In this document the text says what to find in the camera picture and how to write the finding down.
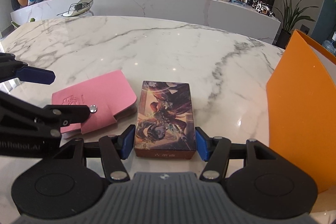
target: embossed logo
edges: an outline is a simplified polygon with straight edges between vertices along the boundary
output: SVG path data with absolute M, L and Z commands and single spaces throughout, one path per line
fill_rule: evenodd
M 19 142 L 11 142 L 11 141 L 0 141 L 0 148 L 40 151 L 41 146 L 39 144 L 19 143 Z
M 81 96 L 81 99 L 71 95 L 63 100 L 62 105 L 82 105 L 84 104 L 84 95 Z
M 160 175 L 160 179 L 166 180 L 168 179 L 170 176 L 168 174 L 162 174 Z

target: green plant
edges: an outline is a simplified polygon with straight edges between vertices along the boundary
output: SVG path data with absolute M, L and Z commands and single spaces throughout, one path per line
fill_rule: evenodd
M 308 6 L 300 10 L 299 4 L 302 0 L 300 0 L 293 10 L 292 0 L 282 0 L 283 5 L 285 7 L 285 13 L 283 14 L 277 7 L 277 9 L 281 15 L 283 20 L 283 30 L 289 33 L 295 26 L 295 24 L 300 20 L 308 20 L 308 21 L 315 21 L 310 16 L 301 16 L 301 14 L 307 10 L 308 8 L 318 8 L 317 6 Z

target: wallet snap button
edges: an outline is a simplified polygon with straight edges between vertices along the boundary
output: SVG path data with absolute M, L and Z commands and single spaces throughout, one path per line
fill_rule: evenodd
M 97 112 L 97 107 L 96 107 L 96 105 L 91 105 L 89 108 L 90 108 L 90 112 L 91 112 L 91 113 L 96 113 L 96 112 Z

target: gray gripper base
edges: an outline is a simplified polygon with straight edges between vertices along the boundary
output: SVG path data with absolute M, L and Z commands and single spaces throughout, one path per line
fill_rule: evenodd
M 203 182 L 192 172 L 136 173 L 111 184 L 87 211 L 61 220 L 21 216 L 13 224 L 316 224 L 308 214 L 268 220 L 236 206 L 221 185 Z

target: metal screw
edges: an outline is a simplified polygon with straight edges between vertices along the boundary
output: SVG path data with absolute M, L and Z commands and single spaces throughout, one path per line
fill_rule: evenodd
M 53 137 L 59 137 L 61 133 L 57 129 L 50 130 L 50 135 Z
M 53 109 L 52 112 L 55 114 L 55 115 L 61 115 L 62 112 L 58 109 Z
M 203 173 L 203 177 L 206 179 L 216 179 L 219 177 L 219 173 L 214 170 L 207 170 Z
M 91 112 L 91 113 L 96 113 L 97 110 L 98 110 L 98 108 L 97 108 L 96 105 L 91 105 L 91 106 L 89 107 L 89 109 L 90 109 L 90 112 Z
M 111 179 L 113 180 L 123 180 L 127 177 L 127 173 L 124 171 L 114 171 L 110 174 Z

